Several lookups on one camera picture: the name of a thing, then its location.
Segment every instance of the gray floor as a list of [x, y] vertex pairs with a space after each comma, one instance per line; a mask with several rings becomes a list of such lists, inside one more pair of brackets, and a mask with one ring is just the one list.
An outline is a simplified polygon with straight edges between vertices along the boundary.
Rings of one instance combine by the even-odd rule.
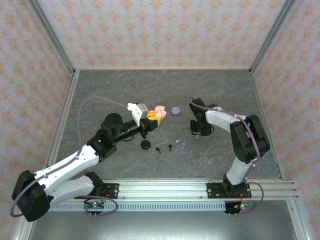
[[247, 215], [224, 212], [48, 212], [29, 240], [295, 240], [286, 201], [264, 201]]
[[[104, 96], [123, 104], [145, 103], [149, 109], [163, 105], [168, 112], [159, 128], [147, 139], [151, 148], [143, 150], [136, 135], [130, 142], [117, 143], [118, 151], [85, 172], [94, 171], [108, 178], [222, 178], [235, 155], [231, 136], [215, 128], [212, 135], [191, 135], [190, 120], [195, 119], [188, 97], [200, 97], [205, 104], [217, 104], [240, 114], [260, 117], [257, 96], [247, 70], [81, 70], [63, 133], [57, 161], [78, 149], [76, 120], [80, 104], [89, 96]], [[172, 107], [181, 109], [173, 116]], [[100, 128], [106, 115], [119, 113], [123, 121], [131, 119], [123, 107], [102, 100], [88, 102], [81, 115], [85, 141]], [[186, 144], [182, 150], [182, 139]], [[278, 178], [274, 155], [269, 151], [250, 174], [251, 178]]]

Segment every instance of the patterned wall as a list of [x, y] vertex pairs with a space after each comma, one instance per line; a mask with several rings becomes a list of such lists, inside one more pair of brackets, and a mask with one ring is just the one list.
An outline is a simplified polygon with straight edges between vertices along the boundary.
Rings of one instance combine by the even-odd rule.
[[75, 68], [243, 68], [285, 0], [40, 0]]
[[298, 0], [254, 79], [285, 176], [298, 180], [320, 236], [319, 0]]
[[70, 76], [26, 0], [0, 1], [0, 39], [0, 239], [12, 239], [12, 191], [43, 167]]

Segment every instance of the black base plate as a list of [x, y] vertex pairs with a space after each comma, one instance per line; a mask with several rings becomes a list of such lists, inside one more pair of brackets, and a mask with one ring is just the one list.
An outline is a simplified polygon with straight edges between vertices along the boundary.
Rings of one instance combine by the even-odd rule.
[[103, 188], [103, 197], [110, 199], [117, 199], [119, 193], [119, 183], [104, 183]]
[[238, 199], [241, 198], [240, 192], [248, 194], [251, 197], [251, 191], [247, 191], [247, 189], [250, 189], [249, 184], [243, 184], [243, 186], [237, 188], [237, 191], [234, 191], [230, 195], [227, 195], [222, 187], [221, 182], [208, 182], [206, 184], [208, 199]]

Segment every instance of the enclosure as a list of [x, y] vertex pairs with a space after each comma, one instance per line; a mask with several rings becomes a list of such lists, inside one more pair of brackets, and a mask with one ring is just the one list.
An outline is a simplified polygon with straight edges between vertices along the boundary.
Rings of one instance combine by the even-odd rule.
[[[2, 237], [318, 239], [319, 13], [316, 0], [1, 1]], [[73, 210], [83, 201], [71, 198], [34, 222], [10, 217], [21, 172], [51, 167], [79, 149], [77, 119], [84, 142], [108, 114], [132, 119], [101, 99], [88, 101], [79, 118], [91, 96], [165, 106], [146, 136], [149, 149], [137, 134], [72, 176], [95, 172], [119, 184], [116, 201], [129, 210], [88, 218], [82, 205]], [[248, 176], [265, 193], [256, 211], [228, 218], [226, 198], [216, 200], [221, 208], [206, 208], [206, 186], [222, 181], [235, 153], [222, 128], [191, 134], [190, 97], [261, 120], [271, 147]], [[250, 188], [257, 203], [262, 193]], [[152, 209], [137, 211], [144, 205]]]

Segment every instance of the marble-patterned surface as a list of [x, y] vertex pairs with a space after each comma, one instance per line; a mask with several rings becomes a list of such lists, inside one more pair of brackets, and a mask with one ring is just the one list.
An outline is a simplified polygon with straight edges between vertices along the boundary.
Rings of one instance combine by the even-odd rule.
[[[205, 104], [215, 103], [241, 115], [260, 116], [257, 96], [247, 70], [81, 70], [63, 133], [57, 161], [78, 149], [76, 130], [80, 104], [89, 96], [104, 96], [123, 104], [145, 103], [149, 109], [164, 105], [168, 111], [159, 128], [147, 135], [151, 148], [143, 150], [143, 138], [117, 143], [118, 150], [85, 172], [101, 178], [222, 178], [235, 155], [231, 136], [215, 128], [210, 136], [196, 139], [190, 132], [194, 119], [188, 97], [200, 97]], [[173, 116], [171, 108], [181, 109]], [[81, 115], [81, 133], [89, 140], [106, 115], [119, 113], [131, 119], [124, 108], [102, 100], [88, 102]], [[182, 139], [186, 144], [182, 149]], [[251, 178], [278, 178], [274, 155], [269, 151], [250, 174]]]

